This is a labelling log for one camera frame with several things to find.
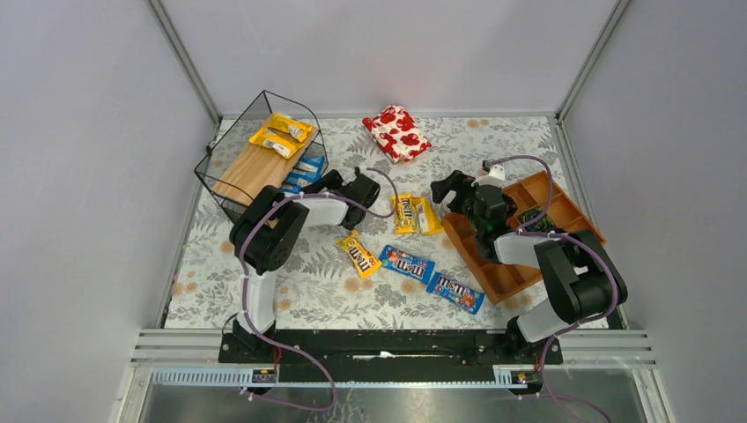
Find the yellow m&m bag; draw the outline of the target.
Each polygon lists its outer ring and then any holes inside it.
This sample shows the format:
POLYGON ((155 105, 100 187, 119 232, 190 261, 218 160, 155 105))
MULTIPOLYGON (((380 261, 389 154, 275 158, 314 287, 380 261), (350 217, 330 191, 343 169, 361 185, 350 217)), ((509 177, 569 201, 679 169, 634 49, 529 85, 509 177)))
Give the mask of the yellow m&m bag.
POLYGON ((418 227, 423 235, 435 235, 444 232, 443 225, 432 203, 425 197, 412 200, 418 217, 418 227))
POLYGON ((370 277, 382 266, 381 260, 363 245, 359 232, 356 230, 336 241, 336 245, 351 259, 361 278, 370 277))
POLYGON ((248 139, 252 145, 258 145, 274 151, 284 159, 290 159, 304 146, 303 143, 285 132, 277 132, 270 128, 260 128, 248 139))
POLYGON ((272 113, 266 120, 265 126, 288 134, 298 143, 305 143, 314 130, 314 125, 311 123, 302 122, 282 112, 272 113))
POLYGON ((390 198, 395 209, 395 234, 415 234, 418 231, 414 198, 412 194, 399 194, 390 198))

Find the blue m&m bag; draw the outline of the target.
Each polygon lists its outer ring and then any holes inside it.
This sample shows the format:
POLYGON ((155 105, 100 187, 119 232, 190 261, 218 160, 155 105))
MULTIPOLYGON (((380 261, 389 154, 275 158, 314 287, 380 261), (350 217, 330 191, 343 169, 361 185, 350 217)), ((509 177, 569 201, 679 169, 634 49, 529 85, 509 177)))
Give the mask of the blue m&m bag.
POLYGON ((300 193, 300 192, 302 191, 302 188, 301 188, 300 186, 298 186, 298 185, 293 185, 293 184, 285 184, 285 183, 284 183, 284 184, 283 184, 283 185, 281 186, 281 190, 282 190, 283 192, 285 192, 285 193, 290 193, 290 194, 298 194, 298 193, 300 193))
POLYGON ((392 245, 384 247, 379 254, 379 260, 384 268, 413 278, 424 285, 430 282, 435 267, 432 260, 415 256, 392 245))
POLYGON ((303 189, 318 181, 319 178, 320 176, 317 173, 291 172, 284 180, 283 185, 303 189))
POLYGON ((325 163, 326 158, 324 156, 303 156, 299 159, 295 169, 307 174, 321 174, 325 163))
POLYGON ((457 280, 440 272, 433 274, 425 289, 428 293, 439 295, 458 308, 476 315, 484 301, 484 293, 476 291, 457 280))

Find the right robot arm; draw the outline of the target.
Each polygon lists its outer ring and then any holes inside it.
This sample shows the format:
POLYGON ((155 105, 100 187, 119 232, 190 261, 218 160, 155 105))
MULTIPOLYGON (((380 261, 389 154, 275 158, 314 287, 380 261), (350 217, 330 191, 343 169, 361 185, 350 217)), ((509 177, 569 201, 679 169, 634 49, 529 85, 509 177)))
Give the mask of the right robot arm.
POLYGON ((605 317, 627 299, 603 237, 578 207, 552 181, 545 200, 528 186, 501 188, 458 170, 430 185, 432 200, 447 205, 450 241, 491 304, 543 282, 546 299, 507 325, 516 345, 605 317))

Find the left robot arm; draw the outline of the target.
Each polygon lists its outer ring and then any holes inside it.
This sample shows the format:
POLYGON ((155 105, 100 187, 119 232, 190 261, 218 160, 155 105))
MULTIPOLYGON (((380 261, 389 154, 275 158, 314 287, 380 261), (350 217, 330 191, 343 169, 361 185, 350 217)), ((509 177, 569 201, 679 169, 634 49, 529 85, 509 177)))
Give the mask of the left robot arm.
POLYGON ((314 226, 354 229, 380 190, 380 184, 358 168, 350 182, 332 170, 297 193, 264 187, 234 221, 229 236, 244 270, 233 331, 267 335, 276 321, 277 271, 291 255, 301 231, 314 226))

